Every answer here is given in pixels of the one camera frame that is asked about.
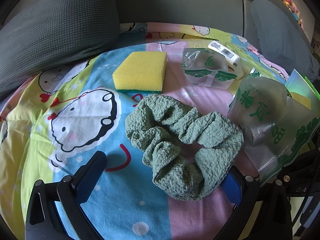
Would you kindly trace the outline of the large clear tea bag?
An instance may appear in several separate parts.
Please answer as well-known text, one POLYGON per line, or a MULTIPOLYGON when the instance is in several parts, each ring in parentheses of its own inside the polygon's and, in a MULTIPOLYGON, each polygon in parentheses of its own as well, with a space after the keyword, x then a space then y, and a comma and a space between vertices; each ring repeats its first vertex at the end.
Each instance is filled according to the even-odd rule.
POLYGON ((261 185, 290 165, 319 127, 315 113, 256 69, 240 82, 227 116, 243 132, 243 150, 261 185))

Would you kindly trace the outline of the green fabric scrunchie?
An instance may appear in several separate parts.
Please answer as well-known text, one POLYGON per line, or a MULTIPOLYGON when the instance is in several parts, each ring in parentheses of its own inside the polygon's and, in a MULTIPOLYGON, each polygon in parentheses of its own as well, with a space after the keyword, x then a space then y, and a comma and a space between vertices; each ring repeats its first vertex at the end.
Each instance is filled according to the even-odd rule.
POLYGON ((227 176, 242 149, 241 129, 170 96, 151 94, 126 117, 125 133, 143 152, 152 182, 178 200, 201 200, 227 176))

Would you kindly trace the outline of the small clear tea bag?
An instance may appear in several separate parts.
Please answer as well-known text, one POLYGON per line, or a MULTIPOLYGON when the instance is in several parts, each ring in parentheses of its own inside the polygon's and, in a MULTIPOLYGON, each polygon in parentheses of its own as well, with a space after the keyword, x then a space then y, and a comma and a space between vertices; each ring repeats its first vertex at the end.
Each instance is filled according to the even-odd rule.
POLYGON ((182 67, 186 80, 195 86, 228 89, 237 78, 226 58, 211 49, 185 48, 182 67))

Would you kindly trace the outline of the white tissue pack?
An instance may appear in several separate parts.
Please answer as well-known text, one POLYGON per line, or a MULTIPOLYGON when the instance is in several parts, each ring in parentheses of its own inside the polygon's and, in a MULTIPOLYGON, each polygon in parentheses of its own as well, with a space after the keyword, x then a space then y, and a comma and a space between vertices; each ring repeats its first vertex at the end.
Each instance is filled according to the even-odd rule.
POLYGON ((208 48, 222 54, 225 57, 228 66, 235 72, 237 80, 240 80, 244 76, 244 70, 240 56, 238 56, 235 52, 231 51, 217 41, 210 42, 210 44, 208 44, 208 48))

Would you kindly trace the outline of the yellow sponge one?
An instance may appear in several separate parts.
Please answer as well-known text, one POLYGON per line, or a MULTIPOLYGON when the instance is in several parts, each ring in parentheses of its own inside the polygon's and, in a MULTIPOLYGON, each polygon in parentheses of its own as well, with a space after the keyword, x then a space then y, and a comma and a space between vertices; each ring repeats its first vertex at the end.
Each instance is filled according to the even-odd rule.
POLYGON ((113 72, 117 90, 160 92, 163 89, 167 54, 162 51, 134 51, 113 72))

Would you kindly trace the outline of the green cardboard box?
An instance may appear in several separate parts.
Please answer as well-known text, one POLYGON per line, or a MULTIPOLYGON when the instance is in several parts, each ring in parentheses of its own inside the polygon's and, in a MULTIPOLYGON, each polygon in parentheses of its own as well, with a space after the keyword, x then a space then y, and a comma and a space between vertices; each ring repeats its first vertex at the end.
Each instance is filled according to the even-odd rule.
POLYGON ((319 92, 311 84, 308 78, 300 75, 295 69, 292 71, 285 87, 294 99, 305 107, 319 115, 319 92))

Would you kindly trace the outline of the cartoon print bed sheet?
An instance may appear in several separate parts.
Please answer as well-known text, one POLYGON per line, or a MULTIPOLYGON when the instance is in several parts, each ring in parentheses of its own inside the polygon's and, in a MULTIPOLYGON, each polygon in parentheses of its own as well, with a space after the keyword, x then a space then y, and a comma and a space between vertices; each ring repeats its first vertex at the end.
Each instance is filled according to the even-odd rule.
POLYGON ((145 91, 118 91, 112 75, 134 51, 163 51, 143 83, 202 114, 226 114, 239 81, 229 89, 189 83, 182 69, 185 48, 205 48, 218 40, 236 52, 245 72, 256 68, 279 82, 287 72, 261 55, 244 37, 198 25, 127 23, 114 50, 90 60, 56 67, 29 78, 1 109, 1 215, 17 239, 35 181, 60 181, 74 174, 97 151, 107 167, 82 208, 106 239, 212 239, 233 211, 221 188, 199 201, 169 197, 152 182, 143 152, 125 135, 125 119, 145 91))

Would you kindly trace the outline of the grey pillow right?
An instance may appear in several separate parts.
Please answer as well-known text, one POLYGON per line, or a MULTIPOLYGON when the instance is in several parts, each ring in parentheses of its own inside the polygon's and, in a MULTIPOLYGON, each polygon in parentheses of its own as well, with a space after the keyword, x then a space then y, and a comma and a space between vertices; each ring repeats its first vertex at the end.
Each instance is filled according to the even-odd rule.
POLYGON ((250 11, 264 57, 288 74, 297 70, 311 82, 318 81, 319 62, 289 18, 268 0, 254 0, 250 11))

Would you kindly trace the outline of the grey pillow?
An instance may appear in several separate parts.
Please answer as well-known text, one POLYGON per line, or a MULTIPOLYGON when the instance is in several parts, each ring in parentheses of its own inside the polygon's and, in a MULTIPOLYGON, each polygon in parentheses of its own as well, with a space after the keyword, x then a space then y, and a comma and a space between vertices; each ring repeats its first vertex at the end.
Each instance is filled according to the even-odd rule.
POLYGON ((254 0, 250 11, 264 57, 288 74, 297 70, 311 82, 318 81, 319 62, 289 18, 268 0, 254 0))
POLYGON ((1 98, 41 71, 109 50, 116 0, 35 0, 1 29, 1 98))

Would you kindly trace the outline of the grey sofa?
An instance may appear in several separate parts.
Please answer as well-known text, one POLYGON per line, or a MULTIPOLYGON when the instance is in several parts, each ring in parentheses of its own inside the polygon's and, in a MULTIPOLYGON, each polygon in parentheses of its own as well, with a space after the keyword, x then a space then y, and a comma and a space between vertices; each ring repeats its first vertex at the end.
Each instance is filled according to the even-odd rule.
MULTIPOLYGON (((35 0, 8 0, 1 6, 1 29, 35 0)), ((229 33, 242 34, 257 45, 258 39, 249 13, 253 0, 116 0, 119 24, 157 22, 198 24, 229 33)), ((277 6, 294 27, 296 23, 280 0, 277 6)))

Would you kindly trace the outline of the plush toys pile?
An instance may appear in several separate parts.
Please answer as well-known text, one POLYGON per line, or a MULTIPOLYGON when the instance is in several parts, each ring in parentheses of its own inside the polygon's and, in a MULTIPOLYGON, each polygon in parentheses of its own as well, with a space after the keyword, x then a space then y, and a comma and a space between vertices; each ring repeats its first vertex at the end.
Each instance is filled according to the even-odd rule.
POLYGON ((308 36, 312 36, 315 27, 315 18, 303 0, 282 0, 291 11, 295 20, 308 36))

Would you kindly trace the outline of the grey pillow left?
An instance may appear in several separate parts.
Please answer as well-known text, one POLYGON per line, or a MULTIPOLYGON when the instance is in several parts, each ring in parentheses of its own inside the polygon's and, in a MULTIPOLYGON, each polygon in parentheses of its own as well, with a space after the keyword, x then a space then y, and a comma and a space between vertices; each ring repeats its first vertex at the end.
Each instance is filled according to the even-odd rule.
POLYGON ((116 0, 35 0, 1 29, 1 98, 41 71, 109 50, 116 0))

